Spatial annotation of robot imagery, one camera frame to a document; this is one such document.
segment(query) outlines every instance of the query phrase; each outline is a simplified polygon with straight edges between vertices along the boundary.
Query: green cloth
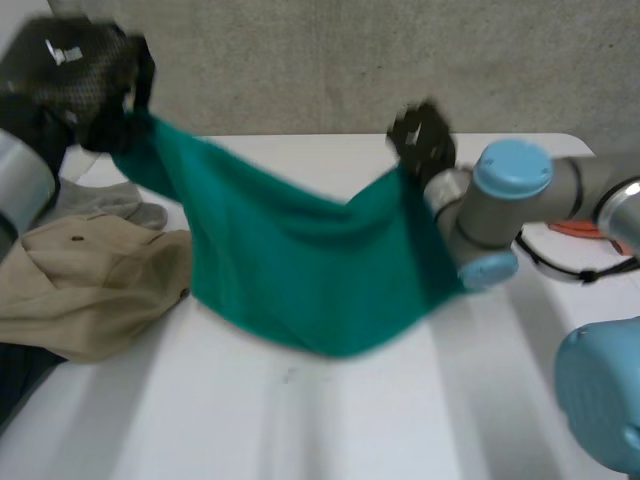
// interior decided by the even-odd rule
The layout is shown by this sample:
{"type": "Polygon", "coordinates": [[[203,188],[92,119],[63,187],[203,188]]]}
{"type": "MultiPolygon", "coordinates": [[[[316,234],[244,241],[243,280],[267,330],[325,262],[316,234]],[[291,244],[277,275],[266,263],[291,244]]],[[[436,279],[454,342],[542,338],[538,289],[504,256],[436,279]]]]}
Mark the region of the green cloth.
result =
{"type": "Polygon", "coordinates": [[[152,121],[153,133],[115,164],[182,203],[192,292],[227,321],[343,357],[389,340],[462,291],[421,192],[402,171],[341,204],[152,121]]]}

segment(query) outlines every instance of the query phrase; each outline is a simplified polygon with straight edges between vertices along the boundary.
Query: concrete wall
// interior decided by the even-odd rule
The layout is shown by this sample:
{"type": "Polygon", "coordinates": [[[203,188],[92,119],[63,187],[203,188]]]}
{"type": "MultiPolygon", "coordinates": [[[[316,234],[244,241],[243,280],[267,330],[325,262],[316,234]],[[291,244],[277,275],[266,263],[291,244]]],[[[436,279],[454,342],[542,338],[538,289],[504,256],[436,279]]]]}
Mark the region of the concrete wall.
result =
{"type": "Polygon", "coordinates": [[[432,95],[460,132],[640,149],[640,1],[84,3],[147,35],[154,110],[197,133],[382,132],[432,95]]]}

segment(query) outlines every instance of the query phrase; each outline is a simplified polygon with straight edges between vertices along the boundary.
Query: white table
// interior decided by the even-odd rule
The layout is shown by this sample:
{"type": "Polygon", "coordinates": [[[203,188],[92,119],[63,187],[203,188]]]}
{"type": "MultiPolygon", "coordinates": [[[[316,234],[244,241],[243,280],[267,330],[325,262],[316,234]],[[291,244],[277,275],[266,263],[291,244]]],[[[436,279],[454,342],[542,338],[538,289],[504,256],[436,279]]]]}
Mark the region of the white table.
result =
{"type": "MultiPolygon", "coordinates": [[[[554,155],[590,152],[568,135],[520,136],[554,155]]],[[[459,158],[473,163],[501,137],[460,135],[459,158]]],[[[217,140],[344,200],[394,164],[382,135],[217,140]]],[[[120,180],[100,158],[80,183],[120,180]]],[[[143,196],[168,208],[168,229],[187,228],[179,206],[143,196]]],[[[619,260],[604,242],[543,226],[527,235],[567,265],[619,260]]],[[[521,257],[505,286],[456,300],[349,361],[265,343],[189,298],[128,352],[61,365],[0,439],[0,479],[621,479],[573,441],[551,368],[573,328],[635,316],[638,285],[633,275],[561,284],[521,257]]]]}

